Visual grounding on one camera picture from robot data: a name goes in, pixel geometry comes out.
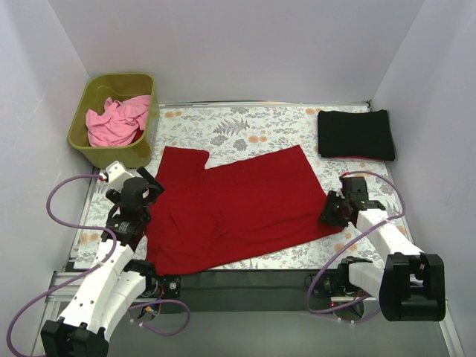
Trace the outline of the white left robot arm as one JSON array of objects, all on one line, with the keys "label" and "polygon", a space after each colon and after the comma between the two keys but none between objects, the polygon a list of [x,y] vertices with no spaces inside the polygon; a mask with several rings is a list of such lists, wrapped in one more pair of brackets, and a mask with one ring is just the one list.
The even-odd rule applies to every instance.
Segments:
[{"label": "white left robot arm", "polygon": [[157,292],[154,265],[133,255],[150,223],[149,207],[164,188],[144,167],[133,175],[118,161],[106,168],[105,177],[113,207],[94,271],[59,317],[44,323],[40,336],[47,356],[106,356],[112,332],[133,300]]}]

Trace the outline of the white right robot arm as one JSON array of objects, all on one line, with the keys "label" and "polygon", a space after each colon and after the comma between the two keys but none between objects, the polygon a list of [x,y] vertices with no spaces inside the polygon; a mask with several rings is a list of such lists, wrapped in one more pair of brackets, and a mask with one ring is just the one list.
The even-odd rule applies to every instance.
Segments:
[{"label": "white right robot arm", "polygon": [[353,225],[385,262],[377,268],[367,258],[348,256],[338,267],[328,264],[309,285],[309,297],[352,295],[355,303],[373,297],[388,321],[442,321],[446,316],[445,269],[442,258],[414,245],[394,224],[384,205],[369,197],[361,172],[339,178],[341,189],[330,191],[319,218],[337,228]]}]

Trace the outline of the red t shirt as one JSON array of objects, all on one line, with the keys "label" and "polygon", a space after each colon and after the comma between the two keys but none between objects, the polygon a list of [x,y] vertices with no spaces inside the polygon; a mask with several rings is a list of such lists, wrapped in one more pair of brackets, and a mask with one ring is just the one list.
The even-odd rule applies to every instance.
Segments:
[{"label": "red t shirt", "polygon": [[207,167],[203,150],[166,147],[150,208],[147,259],[160,275],[194,274],[336,234],[303,150]]}]

